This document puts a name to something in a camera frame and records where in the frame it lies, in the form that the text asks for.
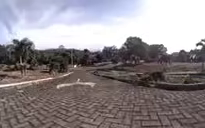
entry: stone edging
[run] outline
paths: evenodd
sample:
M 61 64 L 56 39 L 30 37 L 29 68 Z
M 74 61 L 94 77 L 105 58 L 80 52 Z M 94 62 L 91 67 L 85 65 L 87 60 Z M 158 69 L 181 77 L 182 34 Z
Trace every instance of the stone edging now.
M 159 89 L 165 89 L 165 90 L 173 90 L 173 91 L 194 91 L 194 90 L 203 90 L 205 89 L 205 83 L 197 83 L 197 84 L 175 84 L 175 83 L 166 83 L 166 82 L 151 82 L 151 83 L 145 83 L 143 81 L 131 81 L 131 80 L 124 80 L 124 79 L 118 79 L 111 76 L 106 75 L 100 75 L 97 72 L 93 72 L 96 76 L 105 77 L 108 79 L 118 80 L 121 82 L 144 86 L 144 87 L 153 87 L 153 88 L 159 88 Z

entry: white line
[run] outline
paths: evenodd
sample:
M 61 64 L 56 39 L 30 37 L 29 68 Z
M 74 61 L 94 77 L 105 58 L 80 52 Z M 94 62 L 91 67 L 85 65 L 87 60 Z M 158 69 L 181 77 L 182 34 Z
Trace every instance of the white line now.
M 19 83 L 12 83 L 12 84 L 1 84 L 0 88 L 4 88 L 4 87 L 11 87 L 11 86 L 17 86 L 17 85 L 23 85 L 23 84 L 30 84 L 30 83 L 37 83 L 37 82 L 42 82 L 42 81 L 47 81 L 47 80 L 52 80 L 52 79 L 56 79 L 56 78 L 61 78 L 61 77 L 66 77 L 71 75 L 73 72 L 64 74 L 62 76 L 59 77 L 49 77 L 49 78 L 45 78 L 45 79 L 39 79 L 39 80 L 31 80 L 31 81 L 25 81 L 25 82 L 19 82 Z

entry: interlocking paver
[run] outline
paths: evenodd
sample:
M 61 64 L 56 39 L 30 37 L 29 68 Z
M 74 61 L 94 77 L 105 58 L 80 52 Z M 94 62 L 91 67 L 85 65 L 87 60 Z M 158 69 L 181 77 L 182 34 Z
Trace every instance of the interlocking paver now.
M 78 78 L 96 86 L 56 89 Z M 205 90 L 132 86 L 78 70 L 69 78 L 0 89 L 0 127 L 205 128 Z

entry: sky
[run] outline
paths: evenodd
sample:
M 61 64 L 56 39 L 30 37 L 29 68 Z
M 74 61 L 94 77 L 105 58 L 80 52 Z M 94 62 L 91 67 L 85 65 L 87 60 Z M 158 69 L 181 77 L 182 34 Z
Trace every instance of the sky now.
M 0 44 L 37 49 L 120 47 L 129 36 L 190 50 L 205 38 L 205 0 L 0 0 Z

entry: curb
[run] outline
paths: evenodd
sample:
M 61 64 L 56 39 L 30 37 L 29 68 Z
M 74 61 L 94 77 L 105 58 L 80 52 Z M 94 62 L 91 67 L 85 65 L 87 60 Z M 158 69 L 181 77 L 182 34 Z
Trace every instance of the curb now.
M 43 82 L 43 81 L 48 81 L 48 80 L 53 80 L 53 79 L 57 79 L 57 78 L 66 77 L 66 76 L 69 76 L 71 74 L 73 74 L 73 72 L 64 74 L 62 76 L 54 77 L 54 78 L 53 77 L 49 77 L 49 78 L 44 78 L 44 79 L 24 81 L 24 82 L 19 82 L 19 83 L 12 83 L 12 84 L 0 84 L 0 88 L 12 87 L 12 86 L 18 86 L 18 85 L 25 85 L 25 84 L 39 83 L 39 82 Z

